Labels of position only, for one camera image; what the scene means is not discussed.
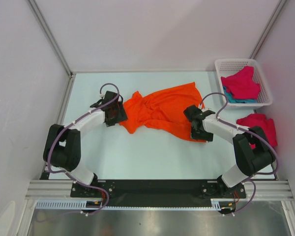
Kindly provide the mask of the orange t shirt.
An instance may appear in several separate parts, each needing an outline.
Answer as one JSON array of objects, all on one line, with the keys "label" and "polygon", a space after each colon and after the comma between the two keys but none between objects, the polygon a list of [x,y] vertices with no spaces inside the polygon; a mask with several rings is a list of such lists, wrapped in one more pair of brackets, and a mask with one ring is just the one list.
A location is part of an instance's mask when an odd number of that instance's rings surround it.
[{"label": "orange t shirt", "polygon": [[202,97],[195,82],[159,90],[147,96],[136,91],[123,104],[128,119],[119,125],[130,134],[145,126],[164,130],[182,140],[192,142],[191,123],[183,112],[189,106],[199,106],[201,101]]}]

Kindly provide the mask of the white plastic basket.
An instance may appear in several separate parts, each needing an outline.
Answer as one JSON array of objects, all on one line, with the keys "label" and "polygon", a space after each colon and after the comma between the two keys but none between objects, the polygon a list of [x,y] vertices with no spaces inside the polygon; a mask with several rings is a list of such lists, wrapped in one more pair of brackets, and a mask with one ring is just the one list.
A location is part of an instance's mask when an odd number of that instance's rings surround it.
[{"label": "white plastic basket", "polygon": [[267,79],[254,59],[217,59],[218,87],[229,102],[227,109],[259,109],[273,103]]}]

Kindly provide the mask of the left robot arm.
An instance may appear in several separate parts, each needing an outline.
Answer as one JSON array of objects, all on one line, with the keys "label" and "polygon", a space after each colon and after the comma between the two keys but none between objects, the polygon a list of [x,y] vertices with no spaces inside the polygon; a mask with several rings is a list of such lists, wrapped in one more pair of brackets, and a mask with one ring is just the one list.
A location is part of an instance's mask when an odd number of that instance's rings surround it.
[{"label": "left robot arm", "polygon": [[82,138],[97,126],[107,127],[126,121],[123,97],[119,92],[107,91],[101,99],[92,104],[81,117],[67,125],[53,124],[49,128],[43,159],[52,174],[64,173],[82,184],[81,190],[87,196],[98,193],[97,175],[82,161]]}]

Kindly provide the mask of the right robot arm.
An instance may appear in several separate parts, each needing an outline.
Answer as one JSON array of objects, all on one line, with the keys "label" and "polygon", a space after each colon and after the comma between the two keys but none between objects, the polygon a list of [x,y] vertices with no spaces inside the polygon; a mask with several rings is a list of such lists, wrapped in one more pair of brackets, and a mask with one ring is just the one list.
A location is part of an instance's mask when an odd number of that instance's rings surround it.
[{"label": "right robot arm", "polygon": [[217,194],[229,197],[235,189],[277,160],[277,154],[259,126],[245,128],[222,120],[210,109],[195,105],[184,110],[191,123],[191,139],[212,142],[214,135],[233,145],[236,163],[217,178]]}]

